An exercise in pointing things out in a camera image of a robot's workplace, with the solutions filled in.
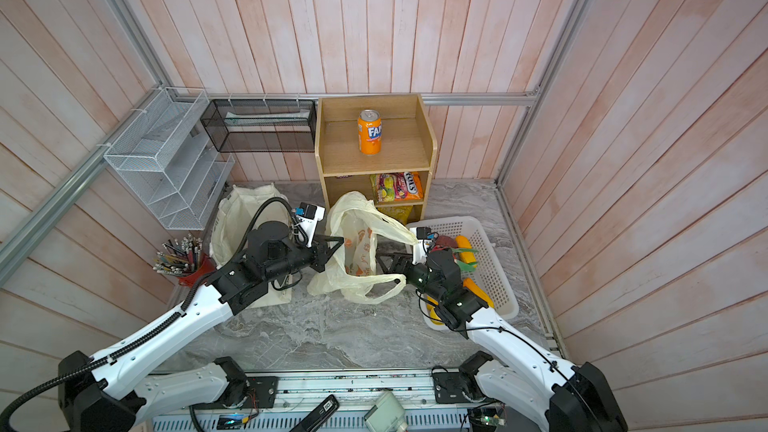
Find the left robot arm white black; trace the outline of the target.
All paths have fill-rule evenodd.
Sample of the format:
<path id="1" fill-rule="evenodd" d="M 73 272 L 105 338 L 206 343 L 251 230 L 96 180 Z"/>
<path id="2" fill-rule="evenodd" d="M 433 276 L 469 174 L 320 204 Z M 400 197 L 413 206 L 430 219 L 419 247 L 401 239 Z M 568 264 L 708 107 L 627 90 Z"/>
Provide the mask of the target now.
<path id="1" fill-rule="evenodd" d="M 155 321 L 92 355 L 76 351 L 63 359 L 57 377 L 5 407 L 2 430 L 12 430 L 13 415 L 51 389 L 57 389 L 72 431 L 128 431 L 183 407 L 253 402 L 249 377 L 230 357 L 159 379 L 150 374 L 193 339 L 277 290 L 279 281 L 306 268 L 324 271 L 343 238 L 316 233 L 320 207 L 303 203 L 287 213 L 288 222 L 250 221 L 231 259 L 201 276 L 179 305 Z"/>

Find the yellow plastic grocery bag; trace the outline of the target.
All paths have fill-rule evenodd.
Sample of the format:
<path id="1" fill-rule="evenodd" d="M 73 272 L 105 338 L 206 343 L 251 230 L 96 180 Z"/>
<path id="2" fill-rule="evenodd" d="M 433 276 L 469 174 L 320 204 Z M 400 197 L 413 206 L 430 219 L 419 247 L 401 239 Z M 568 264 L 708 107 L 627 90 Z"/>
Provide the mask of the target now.
<path id="1" fill-rule="evenodd" d="M 379 212 L 362 193 L 352 191 L 338 199 L 327 213 L 326 233 L 341 237 L 343 245 L 325 271 L 309 282 L 310 295 L 339 291 L 349 302 L 376 305 L 396 297 L 406 287 L 404 275 L 386 274 L 376 265 L 378 239 L 411 247 L 418 239 L 400 222 Z"/>

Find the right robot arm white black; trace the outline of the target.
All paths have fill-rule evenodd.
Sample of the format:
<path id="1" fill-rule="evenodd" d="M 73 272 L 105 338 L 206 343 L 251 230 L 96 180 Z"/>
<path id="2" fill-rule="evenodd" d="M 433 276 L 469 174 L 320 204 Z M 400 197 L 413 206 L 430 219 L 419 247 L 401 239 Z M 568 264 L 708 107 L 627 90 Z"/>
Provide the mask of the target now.
<path id="1" fill-rule="evenodd" d="M 575 365 L 528 340 L 490 302 L 464 284 L 449 250 L 422 263 L 404 253 L 376 255 L 381 271 L 409 284 L 449 330 L 485 349 L 461 372 L 477 393 L 512 407 L 542 431 L 626 431 L 627 422 L 605 375 Z"/>

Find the floral canvas tote bag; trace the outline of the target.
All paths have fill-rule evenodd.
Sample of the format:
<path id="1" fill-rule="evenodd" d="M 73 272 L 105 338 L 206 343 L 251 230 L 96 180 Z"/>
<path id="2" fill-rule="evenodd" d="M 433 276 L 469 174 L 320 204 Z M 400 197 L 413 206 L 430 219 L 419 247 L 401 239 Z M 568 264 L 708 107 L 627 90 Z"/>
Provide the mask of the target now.
<path id="1" fill-rule="evenodd" d="M 234 255 L 238 244 L 246 233 L 259 207 L 269 198 L 286 196 L 279 192 L 274 184 L 262 185 L 256 188 L 233 186 L 232 191 L 219 203 L 213 225 L 209 255 L 218 267 L 225 265 Z M 254 227 L 266 221 L 289 223 L 289 216 L 282 205 L 273 204 L 266 208 L 255 222 Z M 275 291 L 270 287 L 266 296 L 258 299 L 248 308 L 261 308 L 290 303 L 292 289 Z"/>

